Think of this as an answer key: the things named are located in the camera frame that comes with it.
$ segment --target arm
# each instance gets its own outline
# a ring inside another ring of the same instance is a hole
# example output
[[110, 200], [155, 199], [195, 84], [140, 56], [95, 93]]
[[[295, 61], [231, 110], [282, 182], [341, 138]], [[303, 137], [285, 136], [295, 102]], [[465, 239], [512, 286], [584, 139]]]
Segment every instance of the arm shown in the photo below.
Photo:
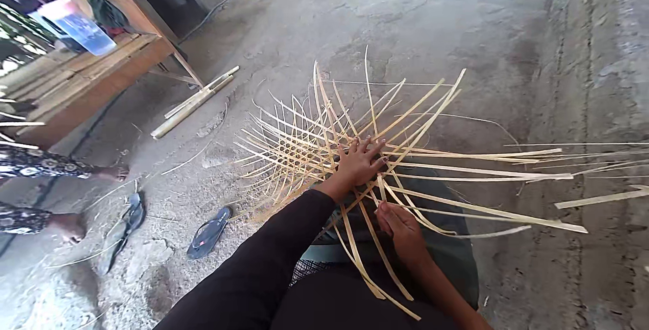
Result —
[[272, 216], [214, 273], [201, 281], [156, 326], [162, 329], [267, 329], [297, 260], [353, 185], [365, 183], [385, 160], [371, 163], [384, 143], [369, 139], [341, 147], [336, 173]]
[[392, 236], [399, 259], [442, 312], [452, 317], [460, 329], [491, 330], [435, 264], [426, 250], [419, 223], [410, 212], [401, 206], [381, 202], [377, 218], [381, 229]]

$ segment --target cloth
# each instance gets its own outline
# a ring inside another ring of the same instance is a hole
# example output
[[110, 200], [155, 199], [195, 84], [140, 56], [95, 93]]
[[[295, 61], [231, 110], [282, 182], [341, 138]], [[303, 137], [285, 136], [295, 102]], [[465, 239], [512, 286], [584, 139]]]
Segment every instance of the cloth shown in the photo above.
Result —
[[7, 234], [36, 234], [45, 226], [52, 212], [16, 207], [0, 202], [0, 232]]
[[38, 149], [0, 145], [0, 178], [57, 177], [88, 178], [94, 166]]
[[304, 277], [289, 289], [297, 261], [335, 208], [328, 195], [306, 191], [181, 298], [155, 329], [329, 330], [333, 324], [328, 319], [334, 318], [338, 329], [455, 329], [418, 293], [415, 301], [407, 301], [380, 266], [366, 269], [421, 321], [376, 299], [349, 265]]
[[108, 0], [87, 0], [92, 7], [92, 15], [95, 21], [104, 26], [111, 28], [124, 28], [129, 26], [128, 19]]

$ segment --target black flip-flop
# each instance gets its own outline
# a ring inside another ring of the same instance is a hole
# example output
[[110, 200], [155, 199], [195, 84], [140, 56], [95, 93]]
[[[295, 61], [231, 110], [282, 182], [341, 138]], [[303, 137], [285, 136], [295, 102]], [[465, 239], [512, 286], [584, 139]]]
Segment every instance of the black flip-flop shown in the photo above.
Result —
[[[117, 238], [118, 243], [115, 245], [115, 249], [113, 249], [110, 258], [102, 260], [99, 268], [102, 274], [107, 274], [110, 271], [110, 268], [115, 264], [115, 259], [117, 259], [119, 252], [124, 249], [128, 237], [142, 225], [144, 218], [147, 216], [147, 212], [144, 210], [144, 206], [142, 206], [142, 199], [139, 193], [131, 194], [128, 197], [128, 203], [129, 207], [124, 212], [124, 215], [122, 215], [122, 222], [113, 230], [114, 234], [109, 235], [109, 238]], [[114, 243], [114, 240], [110, 240], [110, 242], [106, 241], [105, 245], [113, 245]]]
[[231, 217], [232, 208], [225, 206], [219, 210], [214, 218], [201, 225], [187, 249], [187, 257], [200, 259], [209, 254], [217, 240], [219, 240], [219, 236], [223, 233], [223, 229], [228, 223], [227, 220]]

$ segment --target cracked concrete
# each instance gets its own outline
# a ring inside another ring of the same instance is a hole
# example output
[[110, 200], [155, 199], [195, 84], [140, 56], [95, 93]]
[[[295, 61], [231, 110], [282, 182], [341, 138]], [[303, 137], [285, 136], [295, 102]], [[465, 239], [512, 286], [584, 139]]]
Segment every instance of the cracked concrete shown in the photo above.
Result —
[[[369, 45], [369, 77], [377, 83], [403, 77], [435, 83], [440, 77], [455, 78], [466, 67], [463, 93], [448, 112], [494, 120], [522, 143], [643, 141], [649, 138], [644, 132], [649, 126], [648, 20], [645, 0], [230, 0], [182, 44], [205, 79], [240, 65], [230, 85], [154, 141], [147, 133], [193, 91], [163, 77], [143, 76], [82, 145], [78, 159], [131, 166], [129, 179], [139, 178], [150, 217], [109, 275], [93, 278], [94, 298], [85, 295], [79, 300], [82, 311], [66, 315], [77, 316], [78, 322], [57, 328], [74, 329], [100, 314], [86, 329], [151, 328], [255, 232], [260, 223], [235, 221], [206, 258], [185, 258], [195, 230], [221, 205], [235, 202], [237, 210], [245, 210], [253, 201], [240, 193], [251, 183], [239, 178], [245, 168], [224, 164], [244, 156], [232, 142], [248, 125], [249, 113], [256, 113], [252, 100], [272, 109], [267, 90], [280, 100], [291, 95], [304, 100], [310, 95], [313, 60], [327, 79], [364, 81]], [[369, 107], [364, 85], [337, 86], [353, 115]], [[374, 86], [372, 95], [389, 87]], [[405, 86], [394, 114], [425, 91]], [[87, 128], [80, 127], [56, 150], [69, 152]], [[511, 143], [491, 124], [449, 117], [435, 122], [428, 140], [429, 148], [466, 153], [503, 152], [502, 145]], [[203, 148], [190, 164], [160, 175]], [[14, 179], [0, 188], [0, 199], [29, 204], [46, 183]], [[475, 240], [480, 303], [487, 303], [481, 312], [494, 328], [647, 329], [649, 213], [644, 201], [564, 212], [550, 205], [619, 192], [621, 186], [604, 179], [540, 183], [526, 186], [517, 197], [520, 186], [509, 183], [451, 185], [471, 202], [561, 218], [591, 232], [535, 227]], [[83, 212], [88, 237], [74, 248], [61, 246], [50, 233], [14, 241], [0, 259], [3, 324], [18, 328], [33, 320], [34, 306], [49, 298], [35, 285], [52, 273], [46, 266], [103, 248], [134, 183], [92, 204], [116, 187], [65, 177], [56, 181], [45, 206]], [[473, 233], [505, 228], [468, 224]], [[83, 263], [97, 266], [94, 259]], [[81, 318], [81, 312], [92, 315]]]

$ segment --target hand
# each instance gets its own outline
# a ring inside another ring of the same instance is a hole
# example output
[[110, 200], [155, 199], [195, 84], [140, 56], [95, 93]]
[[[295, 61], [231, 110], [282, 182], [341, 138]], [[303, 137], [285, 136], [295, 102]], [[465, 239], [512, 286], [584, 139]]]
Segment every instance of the hand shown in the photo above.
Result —
[[349, 151], [345, 153], [343, 146], [338, 144], [338, 155], [340, 161], [336, 174], [346, 178], [354, 186], [360, 186], [367, 183], [387, 162], [387, 157], [372, 161], [376, 154], [385, 146], [385, 139], [376, 142], [371, 150], [367, 150], [370, 143], [370, 137], [359, 141], [355, 137], [349, 145]]
[[387, 158], [372, 161], [372, 158], [385, 146], [385, 140], [375, 144], [371, 150], [367, 151], [369, 143], [369, 136], [363, 141], [355, 138], [349, 146], [348, 153], [345, 153], [343, 147], [338, 145], [338, 154], [340, 155], [338, 170], [313, 189], [325, 193], [335, 202], [340, 202], [352, 187], [367, 183], [387, 162]]
[[381, 202], [375, 213], [378, 226], [392, 236], [396, 254], [410, 270], [431, 260], [419, 223], [410, 212], [401, 206]]

